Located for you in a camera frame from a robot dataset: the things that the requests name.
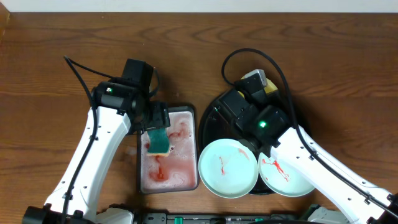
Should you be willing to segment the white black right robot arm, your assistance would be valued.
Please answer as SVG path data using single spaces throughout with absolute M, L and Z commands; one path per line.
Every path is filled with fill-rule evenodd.
M 298 125 L 279 91 L 231 89 L 214 101 L 240 142 L 284 162 L 333 202 L 351 223 L 397 223 L 397 196 L 360 177 Z

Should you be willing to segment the green yellow sponge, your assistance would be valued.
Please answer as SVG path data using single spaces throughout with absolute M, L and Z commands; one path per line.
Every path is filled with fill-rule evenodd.
M 170 140 L 167 135 L 167 129 L 154 129 L 147 132 L 149 137 L 149 148 L 147 150 L 150 156 L 168 156 L 170 152 Z

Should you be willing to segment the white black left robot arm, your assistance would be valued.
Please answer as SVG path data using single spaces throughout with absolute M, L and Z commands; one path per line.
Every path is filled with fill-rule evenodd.
M 133 223 L 134 213 L 127 208 L 98 213 L 98 199 L 124 137 L 170 125 L 167 104 L 150 100 L 149 87 L 149 82 L 115 78 L 93 89 L 85 130 L 61 181 L 43 207 L 27 208 L 23 224 Z

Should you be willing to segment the yellow plate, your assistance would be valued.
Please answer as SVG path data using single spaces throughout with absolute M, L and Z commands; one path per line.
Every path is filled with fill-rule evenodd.
M 265 91 L 265 93 L 266 93 L 267 95 L 270 94 L 270 93 L 272 93 L 272 92 L 274 92 L 274 91 L 277 91 L 277 90 L 278 90 L 278 88 L 276 87 L 276 85 L 275 85 L 270 79 L 266 78 L 266 81 L 267 81 L 267 86 L 264 87 L 264 91 Z M 238 93 L 239 93 L 243 98 L 245 98 L 243 92 L 238 91 Z

